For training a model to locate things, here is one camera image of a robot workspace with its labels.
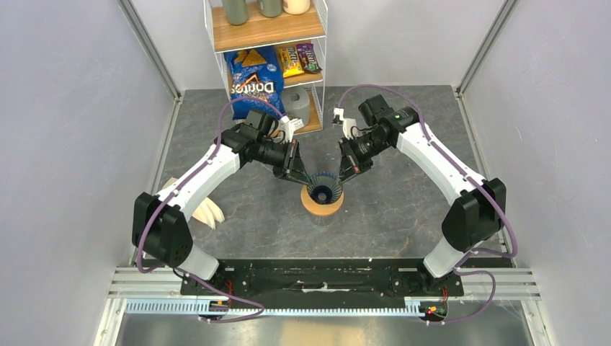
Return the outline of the round wooden dripper stand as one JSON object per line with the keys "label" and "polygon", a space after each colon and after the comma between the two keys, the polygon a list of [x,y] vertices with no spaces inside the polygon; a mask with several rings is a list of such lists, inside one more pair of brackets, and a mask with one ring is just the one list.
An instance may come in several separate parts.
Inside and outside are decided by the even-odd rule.
{"label": "round wooden dripper stand", "polygon": [[300,192],[300,200],[301,200],[303,207],[312,215],[315,215],[315,216],[333,215],[339,211],[339,209],[341,208],[344,202],[344,192],[343,192],[342,196],[340,197],[340,199],[337,202],[329,204],[329,205],[319,205],[313,202],[312,199],[309,198],[308,193],[306,191],[306,187],[307,186],[304,186]]}

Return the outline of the clear glass cup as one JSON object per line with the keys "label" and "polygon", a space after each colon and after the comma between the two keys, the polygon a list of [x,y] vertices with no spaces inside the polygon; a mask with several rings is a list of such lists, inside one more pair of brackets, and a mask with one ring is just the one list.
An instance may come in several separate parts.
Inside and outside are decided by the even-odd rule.
{"label": "clear glass cup", "polygon": [[310,216],[310,222],[317,227],[327,227],[336,222],[335,215],[329,216]]}

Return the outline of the coffee filter paper pack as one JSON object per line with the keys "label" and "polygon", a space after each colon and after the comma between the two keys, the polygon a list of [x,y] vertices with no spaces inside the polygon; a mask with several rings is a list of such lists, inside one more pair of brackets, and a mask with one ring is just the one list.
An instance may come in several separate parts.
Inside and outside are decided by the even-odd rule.
{"label": "coffee filter paper pack", "polygon": [[187,221],[195,218],[215,229],[224,222],[225,216],[220,207],[209,198],[209,194],[222,180],[218,177],[193,177],[179,187],[185,181],[186,177],[172,177],[156,193],[159,200],[163,201],[170,196],[168,206],[178,207]]}

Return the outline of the white wire shelf rack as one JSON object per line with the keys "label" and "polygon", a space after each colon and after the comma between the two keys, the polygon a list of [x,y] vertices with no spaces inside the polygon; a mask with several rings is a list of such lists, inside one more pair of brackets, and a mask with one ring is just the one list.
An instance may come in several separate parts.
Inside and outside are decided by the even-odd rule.
{"label": "white wire shelf rack", "polygon": [[328,6],[325,1],[205,1],[205,29],[234,99],[233,121],[277,107],[297,134],[323,127]]}

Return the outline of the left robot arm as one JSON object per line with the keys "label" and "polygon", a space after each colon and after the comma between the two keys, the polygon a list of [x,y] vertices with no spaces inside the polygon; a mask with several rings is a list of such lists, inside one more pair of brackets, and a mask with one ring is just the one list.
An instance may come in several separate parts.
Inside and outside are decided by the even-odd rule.
{"label": "left robot arm", "polygon": [[220,293],[226,275],[219,261],[194,245],[188,221],[218,185],[246,164],[268,165],[276,178],[308,185],[308,173],[293,138],[298,121],[258,110],[225,129],[185,174],[155,194],[141,193],[133,211],[132,243],[138,254],[198,277],[209,294]]}

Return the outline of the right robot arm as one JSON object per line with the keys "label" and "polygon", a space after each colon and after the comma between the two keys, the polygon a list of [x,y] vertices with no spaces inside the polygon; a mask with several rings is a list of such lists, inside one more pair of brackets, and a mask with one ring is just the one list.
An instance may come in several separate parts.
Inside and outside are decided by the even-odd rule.
{"label": "right robot arm", "polygon": [[424,257],[416,286],[433,295],[445,277],[470,250],[504,227],[507,189],[498,179],[486,179],[464,164],[432,135],[412,107],[393,109],[380,94],[358,107],[367,127],[359,134],[356,121],[334,108],[333,122],[342,125],[339,141],[339,182],[344,183],[373,167],[373,157],[395,148],[409,157],[435,183],[450,209],[442,222],[442,238]]}

